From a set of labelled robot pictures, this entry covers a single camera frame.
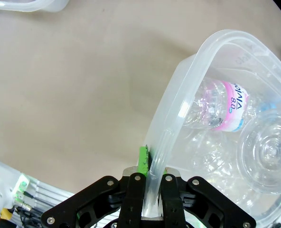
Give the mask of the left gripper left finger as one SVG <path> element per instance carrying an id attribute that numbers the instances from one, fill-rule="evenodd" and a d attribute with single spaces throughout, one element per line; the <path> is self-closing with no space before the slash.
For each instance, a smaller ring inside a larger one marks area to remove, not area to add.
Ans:
<path id="1" fill-rule="evenodd" d="M 140 147 L 136 167 L 123 171 L 120 180 L 104 176 L 41 215 L 46 228 L 90 228 L 106 216 L 122 210 L 124 227 L 140 226 L 149 171 L 150 152 Z"/>

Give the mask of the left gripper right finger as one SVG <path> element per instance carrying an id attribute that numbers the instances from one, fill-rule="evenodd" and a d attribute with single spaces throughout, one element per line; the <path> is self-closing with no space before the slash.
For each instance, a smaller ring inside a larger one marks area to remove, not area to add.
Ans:
<path id="1" fill-rule="evenodd" d="M 185 214 L 207 228 L 254 228 L 255 219 L 204 178 L 183 180 L 178 170 L 166 168 L 160 183 L 162 215 L 167 228 L 190 228 Z"/>

